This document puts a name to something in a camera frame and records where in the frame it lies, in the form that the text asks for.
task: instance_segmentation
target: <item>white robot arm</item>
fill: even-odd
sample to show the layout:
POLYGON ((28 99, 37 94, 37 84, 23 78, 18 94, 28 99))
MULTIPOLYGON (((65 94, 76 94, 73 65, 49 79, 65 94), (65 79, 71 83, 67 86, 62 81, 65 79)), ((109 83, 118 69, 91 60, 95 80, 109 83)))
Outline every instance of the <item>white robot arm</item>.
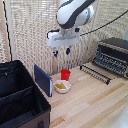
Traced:
POLYGON ((58 30, 47 34, 47 45, 50 48, 72 46, 79 42, 80 33, 78 26, 89 23, 94 10, 90 6, 96 0, 60 0, 57 12, 58 30))

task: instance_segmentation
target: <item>light wood surface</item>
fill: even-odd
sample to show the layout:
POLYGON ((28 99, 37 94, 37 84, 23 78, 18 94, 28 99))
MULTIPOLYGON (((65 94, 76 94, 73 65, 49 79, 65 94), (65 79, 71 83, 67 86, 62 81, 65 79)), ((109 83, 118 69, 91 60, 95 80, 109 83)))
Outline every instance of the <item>light wood surface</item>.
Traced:
MULTIPOLYGON (((110 128, 128 102, 128 79, 115 78, 109 85, 80 71, 71 69, 71 89, 47 98, 51 104, 50 128, 110 128)), ((52 76, 53 83, 61 74, 52 76)))

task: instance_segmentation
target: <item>small bowl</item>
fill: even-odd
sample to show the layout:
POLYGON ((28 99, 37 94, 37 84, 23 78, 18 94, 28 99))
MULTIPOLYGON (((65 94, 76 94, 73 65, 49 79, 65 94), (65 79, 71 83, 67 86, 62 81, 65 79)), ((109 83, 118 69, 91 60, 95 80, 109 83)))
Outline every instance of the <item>small bowl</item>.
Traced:
POLYGON ((54 83, 54 86, 55 86, 55 89, 57 92, 59 93, 67 93, 71 87, 71 84, 66 81, 66 80, 57 80, 55 83, 54 83), (64 84, 64 86, 66 87, 66 89, 59 89, 56 87, 56 84, 61 84, 61 82, 64 84))

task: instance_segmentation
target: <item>black plastic container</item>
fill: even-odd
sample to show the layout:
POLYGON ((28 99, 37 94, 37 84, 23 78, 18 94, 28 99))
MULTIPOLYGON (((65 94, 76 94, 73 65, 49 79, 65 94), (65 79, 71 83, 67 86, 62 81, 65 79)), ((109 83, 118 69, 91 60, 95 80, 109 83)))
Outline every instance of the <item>black plastic container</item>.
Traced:
POLYGON ((49 128, 50 111, 21 61, 0 64, 0 128, 49 128))

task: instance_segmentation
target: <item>black device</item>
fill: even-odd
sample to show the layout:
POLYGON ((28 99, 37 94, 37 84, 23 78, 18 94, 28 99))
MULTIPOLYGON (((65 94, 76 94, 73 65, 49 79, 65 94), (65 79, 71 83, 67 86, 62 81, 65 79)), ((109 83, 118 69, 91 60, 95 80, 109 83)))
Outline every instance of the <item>black device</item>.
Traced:
POLYGON ((128 41, 114 37, 99 41, 92 63, 128 78, 128 41))

